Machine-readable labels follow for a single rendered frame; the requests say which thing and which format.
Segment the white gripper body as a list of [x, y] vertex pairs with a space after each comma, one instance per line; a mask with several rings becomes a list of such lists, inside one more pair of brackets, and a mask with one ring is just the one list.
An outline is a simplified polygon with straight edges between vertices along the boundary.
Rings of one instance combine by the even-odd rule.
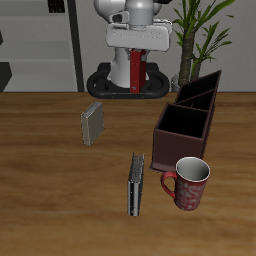
[[167, 51], [171, 33], [172, 23], [165, 19], [154, 19], [152, 25], [143, 29], [130, 29], [128, 24], [111, 23], [107, 28], [106, 43], [113, 47]]

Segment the grey book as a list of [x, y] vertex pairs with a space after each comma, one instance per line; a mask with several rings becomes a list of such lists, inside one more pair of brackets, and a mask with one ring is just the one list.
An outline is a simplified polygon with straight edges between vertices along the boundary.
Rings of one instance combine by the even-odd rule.
[[104, 131], [104, 113], [101, 102], [93, 102], [81, 114], [81, 127], [83, 143], [88, 146], [92, 145]]

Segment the dark brown desk caddy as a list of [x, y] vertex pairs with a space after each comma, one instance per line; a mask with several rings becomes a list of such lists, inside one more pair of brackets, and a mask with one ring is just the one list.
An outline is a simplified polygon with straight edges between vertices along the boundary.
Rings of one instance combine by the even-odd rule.
[[221, 73], [182, 85], [175, 102], [165, 105], [154, 128], [151, 171], [175, 171], [183, 157], [204, 157]]

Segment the black and white book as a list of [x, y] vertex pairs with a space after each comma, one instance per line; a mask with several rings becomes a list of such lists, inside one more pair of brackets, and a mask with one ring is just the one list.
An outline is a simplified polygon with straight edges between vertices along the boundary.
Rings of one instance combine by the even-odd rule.
[[133, 154], [127, 183], [127, 210], [130, 216], [138, 216], [143, 190], [144, 155]]

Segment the green pot plant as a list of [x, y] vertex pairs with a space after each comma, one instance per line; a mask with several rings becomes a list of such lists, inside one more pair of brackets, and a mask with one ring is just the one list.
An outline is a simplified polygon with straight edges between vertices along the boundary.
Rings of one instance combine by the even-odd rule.
[[181, 31], [176, 31], [179, 39], [177, 44], [182, 48], [178, 86], [197, 80], [201, 70], [201, 64], [205, 60], [212, 61], [212, 53], [218, 48], [230, 45], [231, 41], [225, 41], [229, 28], [223, 30], [216, 38], [213, 38], [219, 21], [209, 27], [204, 27], [211, 18], [224, 8], [230, 6], [235, 0], [223, 0], [216, 4], [217, 0], [207, 6], [205, 10], [200, 8], [202, 0], [182, 0], [182, 12], [175, 9], [178, 24]]

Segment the black box on shelf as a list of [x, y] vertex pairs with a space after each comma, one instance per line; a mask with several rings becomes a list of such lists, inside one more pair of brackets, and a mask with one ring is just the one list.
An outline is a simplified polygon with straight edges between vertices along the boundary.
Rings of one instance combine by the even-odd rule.
[[50, 13], [64, 13], [64, 0], [47, 0], [48, 10]]

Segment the white shelf unit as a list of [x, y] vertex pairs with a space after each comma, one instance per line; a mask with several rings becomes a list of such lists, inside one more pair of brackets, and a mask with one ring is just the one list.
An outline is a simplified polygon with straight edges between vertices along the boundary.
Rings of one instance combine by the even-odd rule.
[[0, 0], [0, 92], [82, 92], [76, 0]]

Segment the red patterned mug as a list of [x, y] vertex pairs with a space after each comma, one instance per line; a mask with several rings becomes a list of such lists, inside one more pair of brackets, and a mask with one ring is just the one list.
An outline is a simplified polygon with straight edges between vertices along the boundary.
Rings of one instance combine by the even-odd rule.
[[[161, 186], [179, 209], [192, 211], [199, 206], [209, 176], [210, 167], [206, 162], [196, 157], [184, 157], [176, 163], [175, 172], [162, 174]], [[165, 185], [165, 180], [170, 177], [175, 181], [174, 191]]]

